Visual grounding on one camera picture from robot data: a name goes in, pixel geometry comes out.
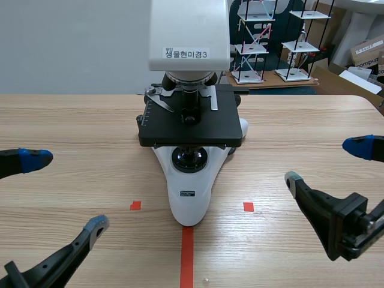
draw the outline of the white sink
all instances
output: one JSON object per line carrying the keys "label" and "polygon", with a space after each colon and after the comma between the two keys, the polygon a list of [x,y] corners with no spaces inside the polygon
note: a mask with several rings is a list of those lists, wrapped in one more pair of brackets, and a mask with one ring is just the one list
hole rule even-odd
{"label": "white sink", "polygon": [[347,10],[338,34],[344,35],[332,61],[351,64],[350,49],[364,42],[378,14],[384,14],[384,0],[335,0],[335,5]]}
{"label": "white sink", "polygon": [[384,0],[336,0],[336,6],[368,14],[384,14]]}

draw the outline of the red tape line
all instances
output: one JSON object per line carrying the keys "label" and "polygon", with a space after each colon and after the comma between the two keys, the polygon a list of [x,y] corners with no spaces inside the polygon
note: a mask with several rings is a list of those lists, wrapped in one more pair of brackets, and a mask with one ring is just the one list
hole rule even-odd
{"label": "red tape line", "polygon": [[182,227],[180,288],[193,288],[193,227]]}

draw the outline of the white wall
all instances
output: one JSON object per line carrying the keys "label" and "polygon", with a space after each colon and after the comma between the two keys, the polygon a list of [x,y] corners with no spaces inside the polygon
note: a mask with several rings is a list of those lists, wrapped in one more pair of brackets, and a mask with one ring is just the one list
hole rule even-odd
{"label": "white wall", "polygon": [[0,93],[129,94],[161,82],[147,68],[149,4],[0,0]]}

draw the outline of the microscope stage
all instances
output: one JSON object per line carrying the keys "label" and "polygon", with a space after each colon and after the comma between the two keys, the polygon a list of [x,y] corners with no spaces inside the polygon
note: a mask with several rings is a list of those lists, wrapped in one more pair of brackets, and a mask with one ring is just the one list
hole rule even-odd
{"label": "microscope stage", "polygon": [[211,110],[210,98],[200,96],[202,118],[194,125],[182,123],[181,92],[161,99],[175,111],[171,113],[151,100],[147,102],[139,129],[141,146],[241,146],[242,131],[233,92],[217,91],[217,111]]}

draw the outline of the wood grain surface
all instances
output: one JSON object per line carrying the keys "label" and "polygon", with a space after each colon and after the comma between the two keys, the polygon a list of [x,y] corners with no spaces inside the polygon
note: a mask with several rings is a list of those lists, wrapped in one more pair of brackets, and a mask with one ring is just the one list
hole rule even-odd
{"label": "wood grain surface", "polygon": [[[384,135],[383,116],[356,96],[242,99],[239,114],[250,128],[194,229],[194,286],[384,287],[384,239],[357,260],[330,261],[283,178],[294,170],[336,197],[361,193],[372,209],[384,196],[384,164],[355,158],[341,144]],[[136,95],[0,96],[0,149],[55,156],[41,171],[0,181],[0,264],[29,269],[106,214],[110,229],[67,287],[179,287],[182,229],[160,164],[139,145],[135,118],[143,109]],[[129,211],[134,200],[141,211]],[[254,202],[255,212],[244,212],[243,202]]]}

